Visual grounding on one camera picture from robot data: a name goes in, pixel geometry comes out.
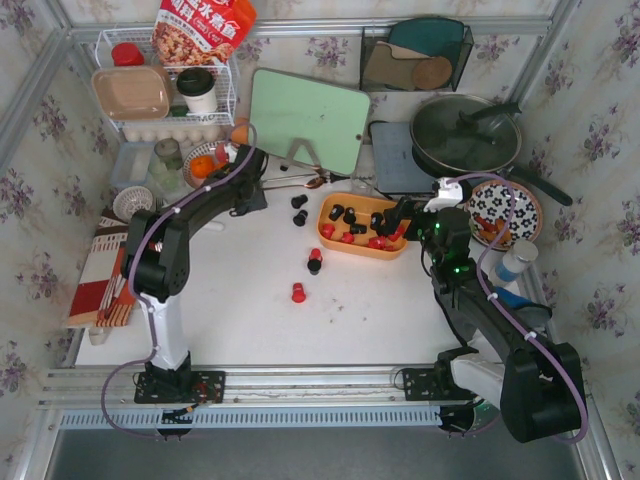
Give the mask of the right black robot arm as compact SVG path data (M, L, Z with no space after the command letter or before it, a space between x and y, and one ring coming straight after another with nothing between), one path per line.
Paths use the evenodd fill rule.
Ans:
M402 198L384 210L380 230L397 231L410 222L406 236L419 242L420 257L430 259L434 297L462 343L481 333L504 369L499 387L480 378L475 350L446 352L453 383L500 410L513 438L521 443L555 436L581 441L588 431L588 412L580 359L568 343L555 344L527 326L489 284L481 262L470 253L469 214L457 207L426 212L421 202Z

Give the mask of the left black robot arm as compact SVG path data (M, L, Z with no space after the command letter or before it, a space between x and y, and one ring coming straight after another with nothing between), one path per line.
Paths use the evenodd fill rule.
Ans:
M132 217L121 266L130 293L149 323L151 353L136 381L137 404L198 403L216 398L223 373L192 369L179 295L190 274L190 240L220 214L249 208L260 195L269 155L241 145L230 165L159 212Z

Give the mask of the orange plastic storage basket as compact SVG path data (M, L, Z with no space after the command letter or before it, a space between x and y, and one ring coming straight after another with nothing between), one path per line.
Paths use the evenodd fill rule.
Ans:
M316 233L327 249L394 260L408 246L404 234L409 227L409 221L402 220L394 233L382 233L383 213L394 206L394 201L384 198L344 192L329 194L319 209Z

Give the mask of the black capsule numbered four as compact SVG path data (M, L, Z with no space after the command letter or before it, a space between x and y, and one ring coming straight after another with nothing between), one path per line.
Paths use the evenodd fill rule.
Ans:
M373 212L370 217L370 228L378 231L384 223L384 216L380 212Z

